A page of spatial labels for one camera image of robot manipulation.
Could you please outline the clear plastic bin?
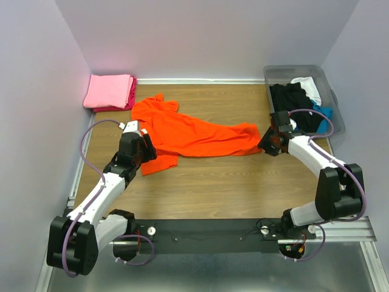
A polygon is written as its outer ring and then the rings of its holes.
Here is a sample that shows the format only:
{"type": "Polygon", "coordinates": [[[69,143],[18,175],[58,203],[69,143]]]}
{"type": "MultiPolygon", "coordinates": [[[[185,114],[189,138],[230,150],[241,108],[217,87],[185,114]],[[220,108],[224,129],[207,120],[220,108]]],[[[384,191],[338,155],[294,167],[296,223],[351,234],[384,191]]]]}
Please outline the clear plastic bin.
{"type": "Polygon", "coordinates": [[[342,134],[345,125],[323,69],[316,65],[273,65],[263,69],[270,111],[316,110],[342,134]]]}

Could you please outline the white shirt in bin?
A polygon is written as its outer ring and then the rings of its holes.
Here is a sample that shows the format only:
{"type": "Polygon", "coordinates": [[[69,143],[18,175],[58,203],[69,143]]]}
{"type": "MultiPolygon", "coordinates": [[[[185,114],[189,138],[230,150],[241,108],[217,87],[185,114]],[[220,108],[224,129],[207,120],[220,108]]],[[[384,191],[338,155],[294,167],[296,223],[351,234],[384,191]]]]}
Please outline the white shirt in bin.
{"type": "Polygon", "coordinates": [[[322,105],[322,98],[318,92],[318,89],[314,83],[312,77],[297,77],[291,80],[291,84],[299,83],[301,88],[306,91],[306,95],[314,101],[318,106],[322,105]]]}

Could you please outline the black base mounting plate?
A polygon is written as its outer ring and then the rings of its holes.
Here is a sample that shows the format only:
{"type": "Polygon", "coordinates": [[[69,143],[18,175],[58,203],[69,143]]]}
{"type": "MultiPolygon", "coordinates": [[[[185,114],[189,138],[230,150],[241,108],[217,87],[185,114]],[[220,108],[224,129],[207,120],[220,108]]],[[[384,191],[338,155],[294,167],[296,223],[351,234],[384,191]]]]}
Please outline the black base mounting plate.
{"type": "Polygon", "coordinates": [[[132,219],[114,238],[114,254],[130,259],[142,254],[278,253],[315,239],[308,226],[282,226],[279,218],[141,220],[132,219]]]}

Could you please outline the orange t shirt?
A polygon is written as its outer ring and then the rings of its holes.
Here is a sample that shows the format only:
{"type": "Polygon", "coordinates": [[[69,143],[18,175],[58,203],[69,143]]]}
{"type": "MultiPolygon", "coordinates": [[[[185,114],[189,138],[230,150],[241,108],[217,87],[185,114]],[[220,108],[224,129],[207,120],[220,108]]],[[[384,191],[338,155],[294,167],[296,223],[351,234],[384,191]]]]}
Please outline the orange t shirt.
{"type": "Polygon", "coordinates": [[[177,101],[164,101],[162,94],[135,103],[133,120],[146,129],[157,158],[141,166],[143,176],[178,165],[179,156],[209,158],[259,153],[261,140],[256,125],[218,125],[178,112],[177,101]]]}

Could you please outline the aluminium front rail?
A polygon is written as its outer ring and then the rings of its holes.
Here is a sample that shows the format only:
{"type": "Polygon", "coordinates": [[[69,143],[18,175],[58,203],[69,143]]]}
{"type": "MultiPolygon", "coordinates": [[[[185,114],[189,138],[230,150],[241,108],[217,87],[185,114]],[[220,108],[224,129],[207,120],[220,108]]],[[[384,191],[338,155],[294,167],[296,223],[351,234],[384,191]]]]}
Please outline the aluminium front rail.
{"type": "Polygon", "coordinates": [[[271,243],[318,242],[374,242],[376,236],[368,219],[354,222],[325,223],[322,227],[297,227],[281,230],[279,219],[208,219],[208,220],[133,220],[128,233],[140,233],[153,242],[193,240],[232,245],[253,241],[271,243]]]}

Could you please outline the folded light pink shirt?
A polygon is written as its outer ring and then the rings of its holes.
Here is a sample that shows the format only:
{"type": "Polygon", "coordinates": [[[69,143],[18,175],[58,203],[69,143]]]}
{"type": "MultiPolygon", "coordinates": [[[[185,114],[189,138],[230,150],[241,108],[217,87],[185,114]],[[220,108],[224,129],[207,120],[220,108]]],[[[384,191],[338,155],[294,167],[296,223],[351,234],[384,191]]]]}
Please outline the folded light pink shirt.
{"type": "Polygon", "coordinates": [[[128,74],[91,75],[83,106],[90,109],[111,106],[124,109],[133,81],[134,77],[128,74]]]}

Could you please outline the blue shirt in bin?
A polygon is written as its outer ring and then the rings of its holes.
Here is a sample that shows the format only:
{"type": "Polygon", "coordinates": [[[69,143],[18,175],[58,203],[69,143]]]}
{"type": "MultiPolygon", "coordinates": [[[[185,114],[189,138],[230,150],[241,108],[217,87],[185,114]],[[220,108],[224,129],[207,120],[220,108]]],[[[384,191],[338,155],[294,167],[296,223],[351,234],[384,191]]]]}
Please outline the blue shirt in bin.
{"type": "Polygon", "coordinates": [[[326,134],[328,130],[331,130],[331,126],[328,120],[332,118],[332,108],[331,107],[321,107],[316,101],[312,101],[313,110],[320,112],[326,118],[322,117],[317,113],[311,113],[311,116],[314,119],[314,125],[317,125],[316,132],[318,134],[326,134]]]}

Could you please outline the black shirt in bin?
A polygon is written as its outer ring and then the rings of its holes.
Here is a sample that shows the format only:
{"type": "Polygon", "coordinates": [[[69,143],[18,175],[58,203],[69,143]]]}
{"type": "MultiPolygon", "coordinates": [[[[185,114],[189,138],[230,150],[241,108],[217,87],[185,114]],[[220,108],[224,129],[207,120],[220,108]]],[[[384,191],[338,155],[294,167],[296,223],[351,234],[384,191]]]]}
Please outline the black shirt in bin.
{"type": "MultiPolygon", "coordinates": [[[[275,84],[269,87],[275,111],[293,111],[297,109],[313,110],[312,100],[299,83],[287,85],[275,84]]],[[[307,133],[315,133],[317,125],[311,113],[307,111],[291,114],[290,118],[296,122],[297,128],[307,133]]]]}

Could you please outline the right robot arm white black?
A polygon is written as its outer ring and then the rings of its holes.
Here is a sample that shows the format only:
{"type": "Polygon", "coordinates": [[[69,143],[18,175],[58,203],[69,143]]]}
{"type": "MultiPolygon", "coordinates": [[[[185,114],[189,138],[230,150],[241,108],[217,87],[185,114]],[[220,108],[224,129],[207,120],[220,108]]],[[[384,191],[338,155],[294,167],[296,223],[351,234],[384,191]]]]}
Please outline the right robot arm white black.
{"type": "Polygon", "coordinates": [[[319,147],[312,137],[269,127],[258,147],[266,154],[288,153],[318,178],[314,201],[284,211],[280,232],[294,238],[302,226],[328,221],[354,221],[363,216],[367,198],[363,173],[357,164],[347,164],[319,147]]]}

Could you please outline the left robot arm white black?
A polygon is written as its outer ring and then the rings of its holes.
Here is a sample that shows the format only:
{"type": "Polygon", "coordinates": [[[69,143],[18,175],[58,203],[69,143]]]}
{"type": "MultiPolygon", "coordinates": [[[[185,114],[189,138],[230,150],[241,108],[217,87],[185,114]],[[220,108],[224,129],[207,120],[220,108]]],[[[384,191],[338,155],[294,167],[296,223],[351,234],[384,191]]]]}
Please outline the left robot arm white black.
{"type": "Polygon", "coordinates": [[[106,218],[103,215],[126,190],[140,166],[156,157],[146,130],[123,133],[118,152],[103,169],[92,192],[68,215],[57,216],[51,222],[47,264],[63,269],[69,277],[86,276],[92,271],[99,252],[114,239],[145,240],[136,231],[132,213],[115,210],[106,218]]]}

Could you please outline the folded magenta shirt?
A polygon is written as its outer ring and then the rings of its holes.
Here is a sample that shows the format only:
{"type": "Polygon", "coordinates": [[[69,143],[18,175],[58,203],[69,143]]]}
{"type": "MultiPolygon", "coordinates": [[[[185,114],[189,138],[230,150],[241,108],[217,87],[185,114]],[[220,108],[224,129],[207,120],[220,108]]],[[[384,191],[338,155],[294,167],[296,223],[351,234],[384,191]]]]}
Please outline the folded magenta shirt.
{"type": "Polygon", "coordinates": [[[129,111],[132,109],[136,102],[136,86],[137,86],[137,78],[131,76],[130,77],[130,89],[128,94],[128,101],[124,108],[118,108],[114,106],[107,106],[107,107],[101,107],[101,108],[94,108],[94,113],[101,113],[101,112],[116,112],[116,111],[129,111]]]}

